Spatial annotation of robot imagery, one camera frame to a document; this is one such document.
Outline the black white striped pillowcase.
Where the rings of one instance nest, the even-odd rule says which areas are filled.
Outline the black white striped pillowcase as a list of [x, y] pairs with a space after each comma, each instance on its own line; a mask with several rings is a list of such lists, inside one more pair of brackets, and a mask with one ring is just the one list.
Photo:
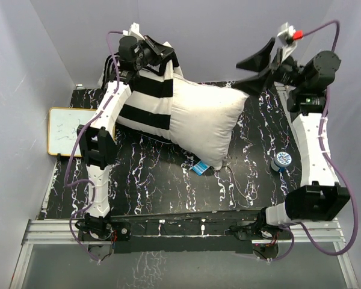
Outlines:
[[170, 141], [174, 77], [182, 76], [175, 52], [158, 69], [147, 66], [130, 83], [132, 91], [116, 122], [151, 138]]

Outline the white pillow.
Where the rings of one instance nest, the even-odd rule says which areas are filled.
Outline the white pillow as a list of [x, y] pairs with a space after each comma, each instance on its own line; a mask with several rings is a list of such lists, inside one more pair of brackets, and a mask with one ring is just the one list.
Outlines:
[[170, 140], [220, 170], [248, 94], [174, 78]]

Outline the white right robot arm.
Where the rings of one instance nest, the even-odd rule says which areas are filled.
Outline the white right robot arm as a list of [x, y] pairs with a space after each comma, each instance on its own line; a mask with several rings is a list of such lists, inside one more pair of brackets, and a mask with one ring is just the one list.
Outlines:
[[321, 51], [307, 64], [299, 65], [290, 55], [284, 55], [294, 48], [295, 42], [278, 48], [272, 57], [275, 42], [274, 37], [270, 38], [260, 51], [236, 64], [236, 68], [255, 75], [233, 85], [250, 96], [260, 96], [275, 82], [292, 87], [281, 101], [286, 104], [285, 113], [300, 153], [301, 184], [288, 193], [284, 203], [262, 210], [256, 232], [264, 239], [276, 234], [278, 226], [304, 220], [332, 220], [350, 200], [348, 190], [340, 185], [328, 161], [324, 115], [328, 87], [335, 80], [341, 61], [333, 51]]

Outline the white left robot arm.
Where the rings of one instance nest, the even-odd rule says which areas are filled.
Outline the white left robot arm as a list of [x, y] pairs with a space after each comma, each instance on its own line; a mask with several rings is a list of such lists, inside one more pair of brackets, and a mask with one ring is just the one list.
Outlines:
[[155, 42], [149, 36], [141, 40], [123, 36], [118, 53], [111, 53], [116, 80], [108, 83], [100, 107], [85, 125], [79, 125], [75, 146], [80, 148], [88, 179], [88, 205], [83, 209], [84, 222], [78, 228], [92, 233], [99, 240], [106, 240], [113, 231], [110, 224], [108, 203], [108, 178], [117, 157], [113, 129], [123, 105], [131, 95], [131, 84], [141, 69], [157, 66], [171, 59], [174, 49]]

